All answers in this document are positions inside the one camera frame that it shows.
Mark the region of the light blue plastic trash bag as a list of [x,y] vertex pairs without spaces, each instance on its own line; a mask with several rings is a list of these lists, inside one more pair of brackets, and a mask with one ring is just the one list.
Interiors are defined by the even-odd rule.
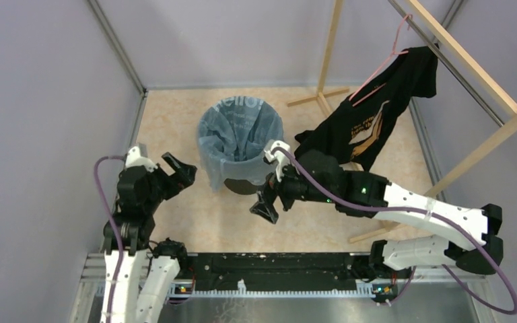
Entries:
[[261,98],[231,96],[212,105],[197,125],[200,163],[212,191],[225,180],[264,183],[274,167],[263,161],[263,149],[283,136],[282,118]]

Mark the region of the black plastic trash bin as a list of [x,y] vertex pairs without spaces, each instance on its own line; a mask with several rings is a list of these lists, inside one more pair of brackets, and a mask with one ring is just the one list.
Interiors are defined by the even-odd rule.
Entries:
[[253,195],[261,187],[261,184],[253,184],[247,180],[236,180],[227,178],[224,180],[225,187],[235,194],[239,195]]

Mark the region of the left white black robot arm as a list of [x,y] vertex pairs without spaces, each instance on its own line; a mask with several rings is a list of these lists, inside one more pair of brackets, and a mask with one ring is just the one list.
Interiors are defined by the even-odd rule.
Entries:
[[[94,165],[94,180],[108,214],[103,229],[106,272],[101,322],[157,322],[173,280],[188,272],[182,242],[167,238],[151,247],[150,237],[160,204],[194,184],[197,167],[171,153],[162,159],[172,168],[171,174],[143,155],[140,146],[125,155],[101,157]],[[100,164],[107,160],[124,163],[113,207],[98,175]]]

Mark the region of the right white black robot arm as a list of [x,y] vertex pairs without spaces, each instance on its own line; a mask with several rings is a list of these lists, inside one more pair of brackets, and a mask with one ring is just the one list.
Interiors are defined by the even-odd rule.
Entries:
[[376,277],[413,266],[455,266],[477,275],[493,275],[504,257],[498,236],[502,208],[451,205],[423,196],[364,171],[345,170],[338,161],[312,150],[295,159],[281,149],[277,168],[257,190],[252,214],[276,223],[275,201],[288,211],[296,201],[330,203],[351,217],[391,221],[422,229],[424,238],[378,240],[372,244],[368,269]]

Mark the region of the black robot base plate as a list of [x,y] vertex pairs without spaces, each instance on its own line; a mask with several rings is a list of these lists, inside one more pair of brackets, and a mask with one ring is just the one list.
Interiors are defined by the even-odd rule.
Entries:
[[392,269],[370,264],[366,254],[206,252],[189,254],[177,278],[195,283],[195,291],[233,291],[239,281],[249,291],[353,291],[391,276]]

